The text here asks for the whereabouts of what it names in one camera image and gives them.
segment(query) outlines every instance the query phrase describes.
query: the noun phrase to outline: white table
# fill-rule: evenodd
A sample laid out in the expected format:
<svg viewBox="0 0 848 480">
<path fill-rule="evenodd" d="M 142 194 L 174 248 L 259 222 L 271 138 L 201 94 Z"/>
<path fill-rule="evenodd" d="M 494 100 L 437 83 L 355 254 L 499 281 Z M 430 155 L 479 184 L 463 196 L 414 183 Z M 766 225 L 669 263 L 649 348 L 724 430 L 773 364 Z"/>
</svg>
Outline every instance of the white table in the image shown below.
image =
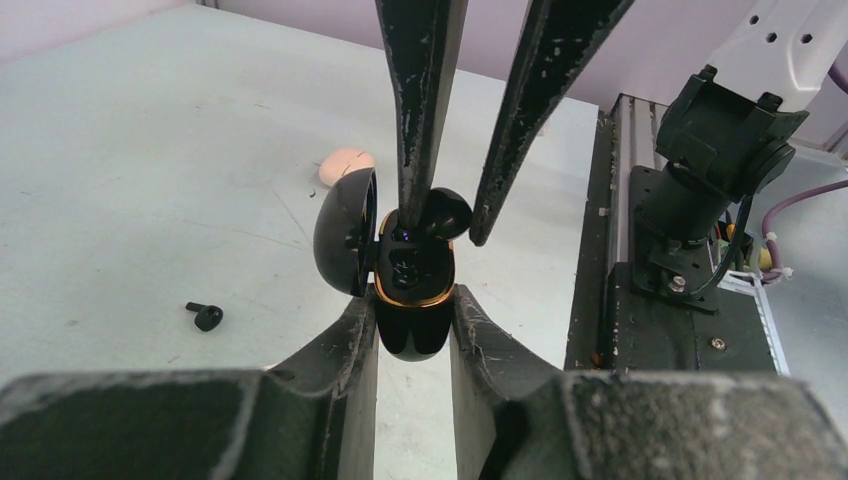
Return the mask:
<svg viewBox="0 0 848 480">
<path fill-rule="evenodd" d="M 473 201 L 503 88 L 457 73 L 435 185 Z M 0 67 L 0 92 L 0 383 L 279 362 L 348 302 L 312 259 L 316 163 L 368 150 L 397 205 L 379 50 L 192 5 Z M 457 280 L 557 366 L 596 112 L 564 101 L 486 247 L 457 242 Z M 447 352 L 380 356 L 376 478 L 455 477 Z"/>
</svg>

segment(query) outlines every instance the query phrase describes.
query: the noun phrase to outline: black cable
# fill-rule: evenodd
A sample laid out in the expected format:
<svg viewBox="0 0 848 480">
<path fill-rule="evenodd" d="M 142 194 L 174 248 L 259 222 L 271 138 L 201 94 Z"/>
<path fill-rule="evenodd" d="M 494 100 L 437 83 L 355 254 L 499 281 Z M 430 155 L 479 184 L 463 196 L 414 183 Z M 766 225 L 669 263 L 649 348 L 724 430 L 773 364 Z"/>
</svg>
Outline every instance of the black cable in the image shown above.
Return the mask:
<svg viewBox="0 0 848 480">
<path fill-rule="evenodd" d="M 741 250 L 742 242 L 745 239 L 745 226 L 748 224 L 748 216 L 751 215 L 751 206 L 753 206 L 753 204 L 754 197 L 750 196 L 743 198 L 742 202 L 739 204 L 739 213 L 736 216 L 736 229 L 734 230 L 735 234 L 730 240 L 730 245 L 727 247 L 727 251 L 724 253 L 724 258 L 721 259 L 721 263 L 718 264 L 718 268 L 716 268 L 716 271 L 713 272 L 713 276 L 700 287 L 688 292 L 676 293 L 669 289 L 669 292 L 673 296 L 687 299 L 697 298 L 704 292 L 712 290 L 719 284 L 719 282 L 721 282 L 721 279 L 724 278 L 724 274 L 727 273 L 727 270 L 730 268 L 730 264 L 733 263 L 736 258 L 736 254 Z"/>
</svg>

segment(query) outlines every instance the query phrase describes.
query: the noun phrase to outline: black lid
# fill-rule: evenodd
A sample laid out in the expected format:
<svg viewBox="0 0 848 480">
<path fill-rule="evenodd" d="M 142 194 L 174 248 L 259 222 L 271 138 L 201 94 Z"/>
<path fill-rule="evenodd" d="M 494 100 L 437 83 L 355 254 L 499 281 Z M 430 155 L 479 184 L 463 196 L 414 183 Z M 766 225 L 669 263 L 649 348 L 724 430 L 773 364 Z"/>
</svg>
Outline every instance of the black lid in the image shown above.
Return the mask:
<svg viewBox="0 0 848 480">
<path fill-rule="evenodd" d="M 336 182 L 321 205 L 313 235 L 315 264 L 324 280 L 348 295 L 365 295 L 377 217 L 377 178 L 373 168 L 351 172 Z"/>
</svg>

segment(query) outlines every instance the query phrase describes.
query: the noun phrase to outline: wall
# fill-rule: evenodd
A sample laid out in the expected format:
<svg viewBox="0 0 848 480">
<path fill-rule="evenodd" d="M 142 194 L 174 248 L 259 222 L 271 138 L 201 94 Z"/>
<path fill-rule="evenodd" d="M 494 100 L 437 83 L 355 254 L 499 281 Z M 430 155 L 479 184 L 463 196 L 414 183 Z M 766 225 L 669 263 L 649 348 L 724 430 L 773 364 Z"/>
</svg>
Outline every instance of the wall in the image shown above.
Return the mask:
<svg viewBox="0 0 848 480">
<path fill-rule="evenodd" d="M 636 0 L 569 96 L 609 110 L 619 92 L 668 103 L 756 0 Z M 380 48 L 374 0 L 218 0 L 221 9 Z M 504 79 L 527 0 L 469 0 L 459 67 Z M 843 52 L 848 68 L 848 50 Z M 821 145 L 848 122 L 848 97 L 829 81 L 797 137 Z"/>
<path fill-rule="evenodd" d="M 194 0 L 0 0 L 0 64 Z"/>
</svg>

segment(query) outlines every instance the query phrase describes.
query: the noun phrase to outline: white wall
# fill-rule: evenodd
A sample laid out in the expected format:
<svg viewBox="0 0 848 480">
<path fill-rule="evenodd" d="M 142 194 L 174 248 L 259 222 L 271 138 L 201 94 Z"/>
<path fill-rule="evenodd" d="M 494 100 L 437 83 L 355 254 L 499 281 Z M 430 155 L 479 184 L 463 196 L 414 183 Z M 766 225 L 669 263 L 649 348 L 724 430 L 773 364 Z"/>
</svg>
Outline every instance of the white wall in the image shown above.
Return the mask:
<svg viewBox="0 0 848 480">
<path fill-rule="evenodd" d="M 569 96 L 612 108 L 619 92 L 673 100 L 747 16 L 755 0 L 636 0 Z M 218 0 L 221 9 L 381 47 L 374 0 Z M 469 0 L 459 67 L 506 78 L 527 0 Z M 843 52 L 848 57 L 848 50 Z M 844 62 L 848 68 L 848 58 Z M 848 97 L 828 80 L 798 132 L 822 144 L 848 122 Z"/>
<path fill-rule="evenodd" d="M 0 64 L 194 0 L 0 0 Z"/>
</svg>

